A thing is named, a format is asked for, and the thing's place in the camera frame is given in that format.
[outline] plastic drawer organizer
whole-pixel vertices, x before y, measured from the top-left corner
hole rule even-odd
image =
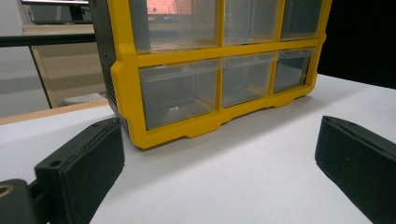
[[[133,143],[194,137],[315,86],[332,0],[91,0],[108,100]]]

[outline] white tabletop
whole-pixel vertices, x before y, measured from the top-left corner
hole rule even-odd
[[[92,223],[370,223],[316,166],[323,115],[396,142],[396,90],[319,76],[291,105],[143,151],[124,135],[125,167]],[[0,126],[0,180],[34,166],[109,106]]]

